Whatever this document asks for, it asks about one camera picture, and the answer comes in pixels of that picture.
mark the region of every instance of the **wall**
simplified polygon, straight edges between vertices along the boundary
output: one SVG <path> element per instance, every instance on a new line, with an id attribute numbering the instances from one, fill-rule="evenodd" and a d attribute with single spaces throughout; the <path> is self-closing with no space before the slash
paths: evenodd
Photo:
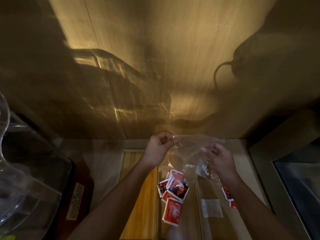
<path id="1" fill-rule="evenodd" d="M 1 91 L 64 138 L 240 138 L 319 97 L 319 11 L 318 0 L 5 0 Z"/>

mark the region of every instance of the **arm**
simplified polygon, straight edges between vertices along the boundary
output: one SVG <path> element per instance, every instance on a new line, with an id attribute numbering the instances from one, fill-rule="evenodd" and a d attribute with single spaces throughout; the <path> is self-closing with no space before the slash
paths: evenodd
<path id="1" fill-rule="evenodd" d="M 231 151 L 218 143 L 210 149 L 201 150 L 210 159 L 209 164 L 218 174 L 221 183 L 230 191 L 253 239 L 294 239 L 272 211 L 242 181 Z"/>
<path id="2" fill-rule="evenodd" d="M 136 165 L 76 227 L 68 240 L 119 239 L 143 182 L 175 143 L 177 139 L 170 132 L 163 131 L 153 135 Z"/>

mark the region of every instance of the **clear plastic bag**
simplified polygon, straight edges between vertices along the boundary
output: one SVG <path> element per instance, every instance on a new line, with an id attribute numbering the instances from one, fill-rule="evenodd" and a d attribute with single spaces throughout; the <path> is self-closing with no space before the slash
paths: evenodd
<path id="1" fill-rule="evenodd" d="M 159 167 L 160 179 L 166 178 L 171 169 L 184 174 L 188 185 L 193 184 L 200 175 L 208 180 L 219 181 L 218 175 L 208 165 L 208 158 L 201 147 L 209 147 L 215 142 L 224 143 L 223 139 L 205 135 L 178 135 L 179 143 L 172 147 Z"/>

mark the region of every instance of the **label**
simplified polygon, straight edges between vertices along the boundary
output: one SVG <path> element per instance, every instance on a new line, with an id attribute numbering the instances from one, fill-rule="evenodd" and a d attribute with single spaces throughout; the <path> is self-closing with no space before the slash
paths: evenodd
<path id="1" fill-rule="evenodd" d="M 66 214 L 66 220 L 71 220 L 71 221 L 77 220 L 84 189 L 85 187 L 83 185 L 79 183 L 75 183 L 69 210 L 68 210 L 68 213 Z"/>
<path id="2" fill-rule="evenodd" d="M 202 212 L 205 218 L 208 217 L 218 217 L 223 218 L 222 209 L 220 205 L 220 200 L 211 199 L 211 200 L 201 200 Z"/>

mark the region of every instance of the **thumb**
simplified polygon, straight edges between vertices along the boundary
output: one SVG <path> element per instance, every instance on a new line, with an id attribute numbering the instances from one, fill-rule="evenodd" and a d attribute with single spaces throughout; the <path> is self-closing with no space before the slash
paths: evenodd
<path id="1" fill-rule="evenodd" d="M 217 155 L 215 155 L 212 151 L 210 151 L 207 148 L 201 147 L 201 151 L 203 153 L 205 153 L 205 155 L 207 156 L 207 158 L 209 158 L 210 160 L 214 160 L 214 158 L 217 157 Z"/>
<path id="2" fill-rule="evenodd" d="M 164 147 L 168 151 L 171 147 L 173 147 L 175 144 L 177 144 L 178 141 L 179 141 L 178 138 L 174 138 L 174 139 L 168 141 L 166 144 L 164 144 Z"/>

